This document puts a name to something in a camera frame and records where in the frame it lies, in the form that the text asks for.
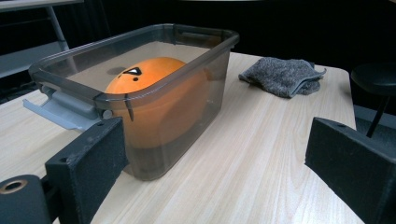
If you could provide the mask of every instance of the gray towel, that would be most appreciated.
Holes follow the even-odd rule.
[[[239,79],[276,96],[292,98],[296,94],[308,95],[318,91],[318,80],[325,73],[326,69],[317,72],[305,60],[264,57],[240,74]]]

